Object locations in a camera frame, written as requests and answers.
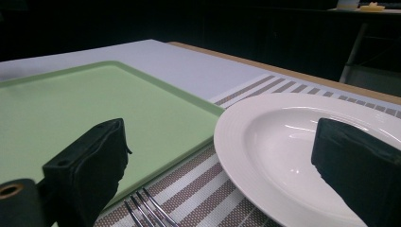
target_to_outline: wooden table edge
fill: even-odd
[[[376,99],[379,99],[379,100],[382,100],[382,101],[387,101],[387,102],[391,102],[391,103],[394,103],[394,104],[397,104],[397,105],[401,105],[401,97],[398,97],[398,96],[391,96],[391,95],[375,92],[375,91],[372,91],[372,90],[359,88],[359,87],[356,87],[356,86],[352,86],[352,85],[348,85],[348,84],[344,84],[344,83],[340,83],[340,82],[335,82],[335,81],[328,80],[328,79],[321,79],[321,78],[317,78],[317,77],[310,76],[310,75],[307,75],[307,74],[298,73],[298,72],[295,72],[295,71],[287,70],[287,69],[284,69],[284,68],[268,65],[268,64],[265,64],[265,63],[257,62],[257,61],[251,61],[251,60],[242,59],[242,58],[235,57],[235,56],[232,56],[232,55],[219,53],[217,51],[208,50],[208,49],[196,47],[196,46],[189,45],[189,44],[182,44],[182,43],[178,43],[178,42],[169,42],[168,44],[171,44],[171,45],[174,45],[174,46],[178,46],[178,47],[181,47],[181,48],[185,48],[185,49],[189,49],[189,50],[193,50],[193,51],[197,51],[197,52],[200,52],[200,53],[212,55],[212,56],[215,56],[215,57],[220,57],[220,58],[223,58],[223,59],[226,59],[226,60],[231,60],[231,61],[236,61],[236,62],[248,64],[248,65],[251,65],[251,66],[254,66],[254,67],[270,70],[272,72],[288,75],[288,76],[291,76],[291,77],[294,77],[294,78],[297,78],[297,79],[304,79],[304,80],[307,80],[307,81],[310,81],[310,82],[319,83],[321,85],[325,85],[325,86],[328,86],[328,87],[340,89],[342,91],[358,94],[358,95],[361,95],[361,96],[367,96],[367,97],[371,97],[371,98],[376,98]]]

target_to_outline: placemat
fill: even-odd
[[[249,96],[300,93],[330,96],[401,118],[401,106],[276,73],[261,75],[210,101],[223,108]],[[145,187],[181,226],[280,226],[250,203],[222,169],[213,144],[174,166]],[[106,210],[97,227],[133,226],[121,202]]]

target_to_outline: silver fork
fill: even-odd
[[[150,206],[147,204],[145,198],[141,195],[141,193],[139,191],[136,191],[135,194],[136,194],[137,198],[139,199],[139,201],[143,204],[143,206],[145,206],[146,211],[141,207],[140,202],[138,202],[138,200],[133,195],[130,195],[130,199],[132,200],[132,202],[135,205],[136,209],[141,214],[142,219],[145,221],[147,226],[155,227],[153,222],[148,217],[148,215],[147,215],[147,213],[148,213],[152,217],[152,219],[155,221],[157,226],[161,226],[161,227],[167,227],[167,226],[179,227],[179,225],[162,209],[162,207],[160,207],[159,203],[157,203],[157,201],[149,194],[149,192],[144,187],[142,188],[142,190],[145,192],[145,195],[147,195],[148,200],[152,203],[152,205],[155,207],[155,209],[158,211],[158,213],[162,216],[162,218],[159,218],[155,214],[155,212],[150,208]],[[135,215],[135,213],[133,212],[132,208],[130,207],[129,203],[126,200],[124,200],[124,204],[125,204],[128,212],[130,213],[133,221],[135,222],[136,226],[144,227],[144,225],[142,225],[142,223],[140,222],[140,218],[137,217],[137,215]]]

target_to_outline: dark background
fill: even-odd
[[[0,61],[154,39],[339,80],[366,23],[356,64],[401,72],[401,14],[328,10],[336,5],[337,0],[0,0]]]

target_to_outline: fork tines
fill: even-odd
[[[136,226],[143,227],[144,222],[145,222],[146,223],[145,226],[149,226],[149,227],[153,227],[153,226],[178,227],[179,225],[162,209],[162,207],[160,207],[160,205],[149,194],[149,192],[145,188],[142,188],[142,190],[144,191],[148,200],[146,200],[139,191],[137,191],[135,193],[136,198],[133,195],[130,196],[131,201],[133,202],[133,204],[136,207],[137,213],[139,213],[142,218],[139,218],[137,215],[135,215],[135,212],[130,207],[128,201],[124,201],[124,204],[127,207],[127,210],[129,211]],[[148,205],[149,201],[152,204],[152,206],[154,207],[153,209]]]

